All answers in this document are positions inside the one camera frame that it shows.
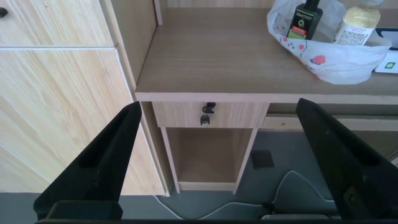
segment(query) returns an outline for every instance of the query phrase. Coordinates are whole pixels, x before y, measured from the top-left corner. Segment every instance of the desk surface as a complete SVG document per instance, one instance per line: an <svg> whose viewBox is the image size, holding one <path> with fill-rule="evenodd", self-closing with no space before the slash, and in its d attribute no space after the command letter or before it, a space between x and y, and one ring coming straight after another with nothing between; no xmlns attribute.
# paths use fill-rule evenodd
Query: desk surface
<svg viewBox="0 0 398 224"><path fill-rule="evenodd" d="M383 21L393 21L396 12L382 11ZM398 105L398 75L374 73L358 85L323 82L268 33L266 15L266 9L169 9L167 25L155 32L137 99L296 103L305 97Z"/></svg>

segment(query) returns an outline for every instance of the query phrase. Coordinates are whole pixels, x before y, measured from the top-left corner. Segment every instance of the plastic bag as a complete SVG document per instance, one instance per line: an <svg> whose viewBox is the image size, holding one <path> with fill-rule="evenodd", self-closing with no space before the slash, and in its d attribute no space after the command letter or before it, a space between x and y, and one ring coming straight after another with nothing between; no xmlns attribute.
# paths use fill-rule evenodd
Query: plastic bag
<svg viewBox="0 0 398 224"><path fill-rule="evenodd" d="M368 80L391 41L373 33L364 46L332 44L346 13L337 0L322 0L323 16L312 40L286 38L295 8L305 0L275 0L267 15L268 31L318 78L333 84L357 84Z"/></svg>

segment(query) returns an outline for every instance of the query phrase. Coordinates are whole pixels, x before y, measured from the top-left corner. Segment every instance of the bottle label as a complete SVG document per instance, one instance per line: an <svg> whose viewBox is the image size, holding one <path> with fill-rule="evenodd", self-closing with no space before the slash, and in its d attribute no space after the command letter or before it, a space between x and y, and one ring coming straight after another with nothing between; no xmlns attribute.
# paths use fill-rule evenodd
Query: bottle label
<svg viewBox="0 0 398 224"><path fill-rule="evenodd" d="M342 45L364 45L374 28L352 26L342 22L333 43Z"/></svg>
<svg viewBox="0 0 398 224"><path fill-rule="evenodd" d="M314 15L297 9L295 11L292 26L290 27L287 37L294 39L305 39L313 18Z"/></svg>

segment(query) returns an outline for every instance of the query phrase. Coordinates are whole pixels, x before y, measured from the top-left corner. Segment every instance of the bottle cap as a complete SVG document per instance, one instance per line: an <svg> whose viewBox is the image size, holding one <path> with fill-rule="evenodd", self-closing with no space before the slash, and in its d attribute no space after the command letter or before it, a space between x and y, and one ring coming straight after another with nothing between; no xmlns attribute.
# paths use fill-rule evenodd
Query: bottle cap
<svg viewBox="0 0 398 224"><path fill-rule="evenodd" d="M304 8L315 11L318 8L319 0L307 0L305 2Z"/></svg>
<svg viewBox="0 0 398 224"><path fill-rule="evenodd" d="M359 2L367 6L380 6L384 0L359 0Z"/></svg>

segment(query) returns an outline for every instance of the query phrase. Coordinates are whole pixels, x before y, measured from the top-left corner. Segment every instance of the white cable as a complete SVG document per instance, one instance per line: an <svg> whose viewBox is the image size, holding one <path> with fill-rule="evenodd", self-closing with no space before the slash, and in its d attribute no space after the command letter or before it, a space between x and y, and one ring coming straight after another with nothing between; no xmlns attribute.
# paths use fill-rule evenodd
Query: white cable
<svg viewBox="0 0 398 224"><path fill-rule="evenodd" d="M307 181L307 183L310 184L310 186L315 190L315 192L319 195L319 197L322 198L324 201L326 201L326 202L334 202L334 200L328 200L328 199L323 198L322 195L319 193L319 191L311 184L310 181L308 181L305 177L303 177L303 176L302 176L301 174L299 174L298 172L296 172L296 171L294 171L294 170L291 170L291 171L289 171L289 172L284 176L284 178L283 178L282 181L280 182L280 184L279 184L279 186L278 186L278 188L277 188L277 190L276 190L275 198L274 198L274 200L273 200L271 203L274 203L274 202L276 201L276 199L277 199L277 197L278 197L278 194L279 194L280 186L282 185L282 183L284 182L284 180L286 179L286 177L287 177L290 173L295 173L295 174L297 174L298 176L300 176L302 179L304 179L305 181ZM156 201L158 201L158 202L161 204L161 206L163 206L164 208L166 208L166 209L167 209L171 214L173 214L175 217L177 217L178 219L181 219L181 220L187 219L187 218L182 218L181 216L177 215L171 208L169 208L169 207L168 207L167 205L165 205L162 201L160 201L160 199L157 198L156 195L153 195L153 196L154 196L154 198L156 199ZM228 203L226 203L225 205L221 206L220 208L217 208L216 210L210 212L209 214L207 214L207 215L205 215L205 216L202 216L202 217L200 217L200 218L197 218L197 220L202 220L202 219L208 218L209 216L211 216L211 215L217 213L218 211L220 211L221 209L227 207L228 205L245 205L245 206L253 206L253 207L261 207L261 206L262 206L262 205L250 204L250 203L242 203L242 202L228 202Z"/></svg>
<svg viewBox="0 0 398 224"><path fill-rule="evenodd" d="M314 187L314 185L311 184L311 182L310 182L309 180L307 180L305 177L303 177L303 176L302 176L301 174L299 174L298 172L296 172L296 171L294 171L294 170L291 170L291 171L289 171L289 172L284 176L284 178L283 178L282 181L280 182L280 184L279 184L279 186L278 186L278 189L276 190L275 198L274 198L274 200L273 200L271 203L275 203L276 198L277 198L278 195L279 195L280 186L282 185L282 183L284 182L284 180L286 179L286 177L287 177L290 173L295 173L295 174L297 174L299 177L301 177L302 179L304 179L305 181L307 181L307 183L315 190L315 192L319 195L319 197L320 197L321 199L323 199L324 201L326 201L326 202L334 202L334 200L328 200L328 199L323 198L323 196L322 196L322 195L319 193L319 191Z"/></svg>
<svg viewBox="0 0 398 224"><path fill-rule="evenodd" d="M159 198L156 197L156 195L153 195L156 199L156 201L158 201L164 208L166 208L171 214L173 214L175 217L177 217L178 219L184 220L184 219L191 219L191 218L182 218L181 216L177 215L171 208L169 208L167 205L165 205L162 201L159 200ZM221 206L220 208L217 208L216 210L210 212L209 214L202 216L200 218L196 218L197 220L202 220L205 219L215 213L217 213L218 211L220 211L221 209L227 207L228 205L245 205L245 206L252 206L252 207L261 207L262 205L257 205L257 204L250 204L250 203L242 203L242 202L228 202L225 205Z"/></svg>

